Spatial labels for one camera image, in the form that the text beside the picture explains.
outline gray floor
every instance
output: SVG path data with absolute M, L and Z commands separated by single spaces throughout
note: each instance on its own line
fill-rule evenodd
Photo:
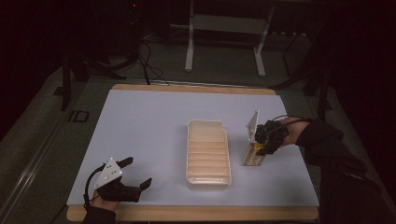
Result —
M 235 85 L 243 87 L 265 88 L 288 78 L 282 53 L 290 39 L 283 35 L 271 35 L 265 43 L 263 60 L 267 76 L 258 77 L 253 57 L 251 41 L 243 44 L 217 41 L 211 45 L 210 39 L 198 37 L 195 44 L 194 65 L 190 73 L 184 72 L 187 52 L 186 32 L 174 29 L 174 35 L 168 42 L 161 41 L 155 35 L 146 39 L 150 47 L 148 64 L 152 70 L 148 74 L 153 84 L 170 85 Z M 307 44 L 303 37 L 290 50 L 290 64 L 298 64 L 304 57 Z M 149 49 L 140 50 L 147 58 Z M 120 71 L 128 77 L 124 83 L 142 83 L 141 64 Z M 42 90 L 30 103 L 24 114 L 9 131 L 0 145 L 0 202 L 2 206 L 17 186 L 17 182 L 26 167 L 37 171 L 26 180 L 19 197 L 13 197 L 11 203 L 16 209 L 9 214 L 8 223 L 70 223 L 66 219 L 68 194 L 73 186 L 78 168 L 90 143 L 106 95 L 117 80 L 92 75 L 88 83 L 73 81 L 73 101 L 67 110 L 61 111 L 62 98 L 53 95 L 55 89 L 62 86 L 62 69 L 47 79 Z M 318 97 L 306 97 L 302 92 L 304 81 L 300 81 L 285 90 L 278 91 L 288 113 L 303 117 L 317 116 Z M 329 105 L 332 110 L 326 112 L 327 121 L 345 132 L 345 143 L 352 152 L 362 158 L 370 167 L 369 176 L 380 180 L 367 157 L 364 147 L 340 106 L 336 92 L 329 90 Z M 72 110 L 89 111 L 87 122 L 68 122 Z M 29 163 L 39 158 L 39 164 Z M 318 193 L 320 175 L 318 168 L 308 166 L 313 185 Z M 389 207 L 396 211 L 394 204 L 384 190 L 384 199 Z

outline clear plastic container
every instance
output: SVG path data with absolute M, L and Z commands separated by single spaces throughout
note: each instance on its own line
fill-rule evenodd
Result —
M 186 176 L 190 189 L 226 189 L 231 184 L 227 133 L 220 121 L 190 121 Z

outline white tabletop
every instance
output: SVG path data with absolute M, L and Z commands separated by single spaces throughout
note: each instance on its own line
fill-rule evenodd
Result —
M 297 146 L 279 149 L 261 166 L 242 165 L 249 143 L 246 125 L 256 109 L 261 111 L 259 123 L 286 114 L 280 97 L 275 95 L 110 91 L 67 204 L 84 203 L 87 178 L 103 162 L 134 157 L 134 163 L 122 169 L 121 182 L 137 187 L 152 177 L 152 184 L 141 194 L 139 203 L 125 204 L 318 206 Z M 187 125 L 192 119 L 223 123 L 233 179 L 226 190 L 188 188 Z

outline black sleeve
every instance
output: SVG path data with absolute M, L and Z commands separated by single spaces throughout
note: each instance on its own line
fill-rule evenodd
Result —
M 313 120 L 296 142 L 305 148 L 306 163 L 321 168 L 321 223 L 396 223 L 379 187 L 365 176 L 366 165 L 342 138 L 333 126 Z
M 114 224 L 116 213 L 103 208 L 89 206 L 83 224 Z

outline table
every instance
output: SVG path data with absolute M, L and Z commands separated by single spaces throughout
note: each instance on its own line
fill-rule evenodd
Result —
M 149 177 L 153 180 L 139 203 L 119 206 L 119 221 L 317 218 L 318 198 L 297 146 L 278 150 L 261 166 L 242 165 L 248 146 L 246 125 L 256 109 L 261 111 L 259 123 L 286 113 L 271 90 L 114 86 L 71 190 L 67 218 L 81 221 L 85 217 L 82 194 L 89 174 L 110 157 L 120 161 L 129 156 L 134 163 L 122 169 L 121 182 L 137 186 Z M 188 189 L 185 169 L 191 119 L 223 122 L 233 178 L 226 190 Z

